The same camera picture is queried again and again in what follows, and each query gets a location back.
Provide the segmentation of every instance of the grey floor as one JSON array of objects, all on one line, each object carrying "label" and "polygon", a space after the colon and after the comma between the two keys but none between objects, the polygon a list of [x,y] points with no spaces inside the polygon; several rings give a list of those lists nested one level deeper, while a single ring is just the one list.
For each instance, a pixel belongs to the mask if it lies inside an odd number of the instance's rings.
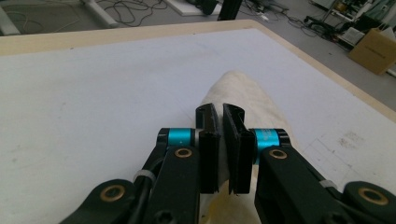
[{"label": "grey floor", "polygon": [[[154,0],[143,0],[152,6]],[[289,17],[303,20],[305,16],[321,18],[325,11],[313,6],[308,0],[277,0],[290,8]],[[99,22],[79,1],[76,0],[6,0],[0,1],[4,11],[11,12],[9,15],[15,21],[18,28],[24,34],[52,33],[52,32],[72,32],[84,30],[105,29],[106,27]],[[102,7],[111,6],[109,1],[100,3]],[[157,5],[156,8],[165,7],[165,3]],[[251,19],[260,22],[276,34],[288,40],[291,44],[303,50],[319,62],[331,68],[334,72],[350,81],[363,91],[372,95],[375,99],[396,111],[396,77],[388,74],[377,76],[366,70],[347,57],[347,51],[338,45],[312,35],[303,30],[292,26],[287,17],[282,14],[266,12],[265,16],[269,21],[252,15],[247,7],[241,7],[237,15],[238,20]],[[142,20],[151,10],[134,11],[134,18],[131,14],[123,10],[122,18],[132,26],[150,26],[160,24],[188,23],[198,21],[216,21],[218,16],[180,16],[171,7],[165,9],[153,9],[152,15]],[[109,13],[116,19],[119,15],[115,11]],[[330,16],[328,23],[338,23],[339,19]]]}]

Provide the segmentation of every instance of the cardboard box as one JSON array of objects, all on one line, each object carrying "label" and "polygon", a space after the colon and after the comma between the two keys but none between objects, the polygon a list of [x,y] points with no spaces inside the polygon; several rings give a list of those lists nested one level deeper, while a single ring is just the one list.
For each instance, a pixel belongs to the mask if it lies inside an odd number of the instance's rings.
[{"label": "cardboard box", "polygon": [[371,29],[348,56],[374,74],[381,75],[396,63],[396,41],[381,35],[378,29]]}]

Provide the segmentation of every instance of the blue ring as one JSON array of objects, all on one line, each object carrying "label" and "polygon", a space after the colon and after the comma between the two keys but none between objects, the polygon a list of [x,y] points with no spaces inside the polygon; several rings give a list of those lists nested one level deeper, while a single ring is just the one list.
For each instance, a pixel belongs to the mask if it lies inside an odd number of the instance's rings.
[{"label": "blue ring", "polygon": [[191,129],[171,128],[168,134],[168,146],[190,146]]},{"label": "blue ring", "polygon": [[260,163],[260,155],[262,151],[267,147],[279,146],[279,136],[275,129],[253,129],[256,134],[257,141],[257,156],[254,164]]}]

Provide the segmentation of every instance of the white cloth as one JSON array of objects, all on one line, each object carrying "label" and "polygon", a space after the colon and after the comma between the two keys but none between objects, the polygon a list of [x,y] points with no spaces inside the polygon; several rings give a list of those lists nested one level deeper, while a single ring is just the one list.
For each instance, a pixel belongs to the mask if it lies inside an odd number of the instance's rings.
[{"label": "white cloth", "polygon": [[[213,85],[202,101],[202,105],[213,103],[222,127],[222,105],[237,105],[245,110],[245,126],[250,128],[281,128],[290,136],[292,145],[298,148],[281,111],[279,111],[265,91],[250,77],[238,71],[226,73]],[[201,196],[200,223],[261,223],[254,206],[258,166],[253,166],[250,193],[229,195],[227,154],[223,138],[219,151],[218,194]]]}]

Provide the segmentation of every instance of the electrical cable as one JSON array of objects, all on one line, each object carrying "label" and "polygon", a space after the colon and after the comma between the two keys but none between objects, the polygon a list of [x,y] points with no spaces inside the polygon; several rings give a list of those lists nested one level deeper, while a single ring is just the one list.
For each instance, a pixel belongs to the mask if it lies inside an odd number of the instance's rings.
[{"label": "electrical cable", "polygon": [[[73,24],[76,24],[77,22],[80,21],[80,16],[79,16],[78,13],[75,11],[75,9],[73,8],[73,6],[72,6],[71,4],[69,4],[69,3],[78,2],[77,0],[67,0],[67,1],[62,1],[62,0],[38,0],[38,1],[39,1],[39,2],[42,2],[42,3],[39,3],[39,4],[17,4],[17,5],[7,5],[7,6],[4,6],[3,8],[6,9],[6,8],[8,8],[8,7],[42,7],[42,6],[46,6],[46,5],[50,5],[50,4],[61,4],[61,5],[66,5],[66,6],[70,7],[71,10],[73,11],[73,13],[76,15],[77,19],[74,20],[74,21],[71,21],[71,22],[69,22],[69,23],[67,23],[67,24],[65,24],[65,25],[63,25],[63,26],[61,26],[60,28],[58,28],[58,29],[56,29],[56,30],[54,30],[54,31],[47,32],[47,33],[57,33],[57,32],[60,32],[60,31],[62,31],[62,29],[66,28],[66,27],[69,27],[69,26],[71,26],[71,25],[73,25]],[[8,13],[9,13],[9,14],[19,14],[19,15],[24,16],[24,18],[26,19],[26,21],[25,21],[25,24],[22,26],[22,30],[23,30],[26,34],[39,34],[40,32],[42,32],[42,31],[44,30],[44,25],[43,25],[42,23],[40,23],[40,22],[38,22],[38,21],[29,20],[28,17],[27,17],[25,14],[23,14],[23,13],[21,13],[21,12],[19,12],[19,11],[7,11],[7,10],[6,10],[6,13],[7,13],[7,14],[8,14]],[[27,24],[28,24],[29,22],[38,24],[42,29],[40,29],[39,31],[35,31],[35,32],[32,32],[32,33],[29,33],[29,32],[27,31]]]},{"label": "electrical cable", "polygon": [[107,13],[116,14],[118,17],[115,19],[116,22],[129,27],[140,26],[145,18],[154,13],[154,9],[166,9],[168,7],[163,0],[150,3],[143,2],[143,0],[99,0],[97,3],[101,3]]},{"label": "electrical cable", "polygon": [[[28,18],[25,14],[23,14],[23,13],[21,13],[21,12],[19,12],[19,11],[7,11],[7,14],[8,14],[8,15],[15,14],[15,15],[23,16],[23,19],[18,19],[18,20],[14,19],[13,21],[14,21],[14,22],[23,21],[22,30],[23,30],[26,34],[39,33],[39,32],[41,32],[42,30],[44,30],[44,26],[43,26],[40,22],[29,20],[29,18]],[[26,26],[27,26],[27,24],[28,24],[29,22],[37,24],[37,25],[40,27],[40,29],[39,29],[38,31],[29,32],[29,31],[27,30],[27,28],[26,28]]]}]

